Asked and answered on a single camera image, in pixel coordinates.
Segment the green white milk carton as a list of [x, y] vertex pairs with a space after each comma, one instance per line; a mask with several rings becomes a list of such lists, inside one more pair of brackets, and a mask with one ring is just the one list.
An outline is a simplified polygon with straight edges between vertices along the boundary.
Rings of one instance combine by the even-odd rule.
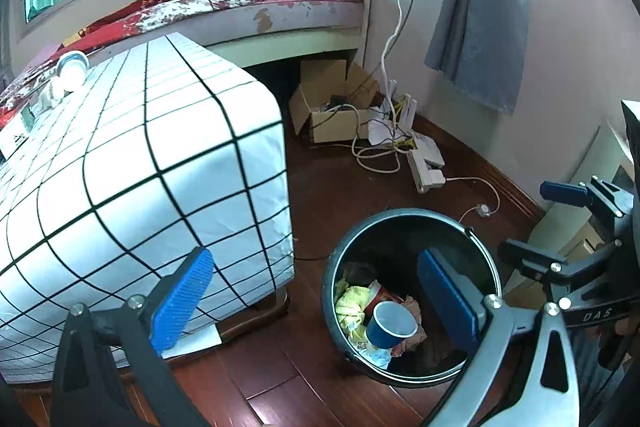
[[35, 121], [32, 109], [26, 104], [2, 128], [0, 150], [4, 160], [8, 160], [26, 142], [35, 127]]

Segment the black trash bin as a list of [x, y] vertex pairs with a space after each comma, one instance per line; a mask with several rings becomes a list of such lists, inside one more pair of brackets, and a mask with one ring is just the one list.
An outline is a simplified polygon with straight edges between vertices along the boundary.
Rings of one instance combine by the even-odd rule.
[[[489, 249], [471, 229], [441, 213], [418, 208], [386, 210], [351, 229], [329, 255], [321, 287], [326, 327], [341, 356], [379, 383], [409, 389], [434, 387], [458, 376], [466, 353], [440, 323], [419, 281], [418, 258], [435, 249], [483, 294], [502, 294], [499, 271]], [[420, 312], [426, 338], [382, 369], [348, 339], [336, 311], [344, 291], [380, 284], [381, 291], [408, 299]]]

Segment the yellow green trash wrapper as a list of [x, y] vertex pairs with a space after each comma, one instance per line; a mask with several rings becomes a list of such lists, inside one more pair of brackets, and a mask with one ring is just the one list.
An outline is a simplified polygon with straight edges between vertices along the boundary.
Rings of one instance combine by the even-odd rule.
[[368, 341], [364, 310], [369, 306], [369, 296], [369, 288], [349, 286], [335, 303], [338, 325], [346, 338], [358, 348], [364, 347]]

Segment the beige bedside cabinet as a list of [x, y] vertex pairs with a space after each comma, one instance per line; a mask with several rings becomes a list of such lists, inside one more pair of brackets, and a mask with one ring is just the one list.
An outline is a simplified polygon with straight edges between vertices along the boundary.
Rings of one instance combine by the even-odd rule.
[[[588, 182], [592, 176], [623, 188], [634, 187], [634, 163], [626, 138], [610, 124], [601, 124], [570, 183]], [[593, 254], [604, 238], [587, 209], [553, 204], [533, 229], [528, 243], [576, 261]], [[518, 271], [513, 271], [504, 286], [503, 296], [509, 305], [521, 308], [544, 304], [541, 283], [526, 279]]]

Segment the blue paper cup in bin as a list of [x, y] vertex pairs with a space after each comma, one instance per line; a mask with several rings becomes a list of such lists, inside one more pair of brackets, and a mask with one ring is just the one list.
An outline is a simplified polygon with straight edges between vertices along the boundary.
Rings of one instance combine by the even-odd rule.
[[371, 345], [392, 349], [418, 331], [418, 323], [411, 312], [395, 301], [381, 301], [372, 312], [366, 334]]

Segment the white grid tablecloth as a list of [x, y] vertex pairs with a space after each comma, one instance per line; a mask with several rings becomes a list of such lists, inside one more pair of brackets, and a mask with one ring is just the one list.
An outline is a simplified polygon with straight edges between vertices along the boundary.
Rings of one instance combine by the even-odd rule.
[[183, 35], [89, 72], [1, 168], [1, 373], [50, 381], [68, 310], [145, 295], [194, 248], [213, 278], [179, 355], [294, 277], [283, 118], [271, 91]]

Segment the white power strip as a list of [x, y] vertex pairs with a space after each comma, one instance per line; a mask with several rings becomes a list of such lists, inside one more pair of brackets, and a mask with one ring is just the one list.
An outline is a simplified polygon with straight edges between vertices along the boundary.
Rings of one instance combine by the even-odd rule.
[[428, 167], [423, 156], [417, 150], [410, 150], [407, 155], [408, 165], [416, 191], [426, 194], [432, 188], [443, 187], [446, 179], [439, 169]]

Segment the grey hanging cloth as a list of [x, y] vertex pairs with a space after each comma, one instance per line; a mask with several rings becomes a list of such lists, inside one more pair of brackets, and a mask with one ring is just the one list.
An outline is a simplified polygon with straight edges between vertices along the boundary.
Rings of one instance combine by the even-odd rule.
[[425, 65], [476, 103], [511, 115], [528, 25], [529, 0], [442, 0]]

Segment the white wifi router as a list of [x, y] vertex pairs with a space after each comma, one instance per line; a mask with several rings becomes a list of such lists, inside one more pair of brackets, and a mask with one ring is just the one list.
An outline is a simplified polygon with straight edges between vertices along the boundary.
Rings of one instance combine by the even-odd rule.
[[378, 105], [368, 109], [368, 140], [373, 146], [404, 147], [413, 140], [416, 100], [408, 93], [397, 94], [397, 81], [390, 80], [390, 101], [382, 93]]

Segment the cardboard box under bed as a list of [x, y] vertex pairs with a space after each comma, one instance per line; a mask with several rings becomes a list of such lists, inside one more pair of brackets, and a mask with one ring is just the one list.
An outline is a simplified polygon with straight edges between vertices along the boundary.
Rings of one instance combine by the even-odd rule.
[[377, 94], [378, 82], [356, 63], [303, 61], [300, 83], [288, 102], [294, 132], [314, 144], [367, 140]]

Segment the blue white paper cup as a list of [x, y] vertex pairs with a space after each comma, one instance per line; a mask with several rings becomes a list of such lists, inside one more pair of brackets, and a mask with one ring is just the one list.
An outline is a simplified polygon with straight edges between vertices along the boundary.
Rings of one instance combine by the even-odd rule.
[[70, 51], [63, 54], [56, 64], [58, 87], [65, 92], [78, 90], [84, 84], [89, 68], [89, 60], [85, 53]]

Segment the floral bed mattress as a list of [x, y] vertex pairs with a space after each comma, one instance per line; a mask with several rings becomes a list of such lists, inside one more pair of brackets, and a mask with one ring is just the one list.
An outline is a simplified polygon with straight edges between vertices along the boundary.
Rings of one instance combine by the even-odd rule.
[[1, 93], [1, 117], [10, 118], [54, 75], [68, 52], [81, 52], [91, 65], [119, 52], [178, 32], [201, 46], [218, 46], [279, 32], [360, 30], [366, 0], [171, 0], [134, 12], [49, 53]]

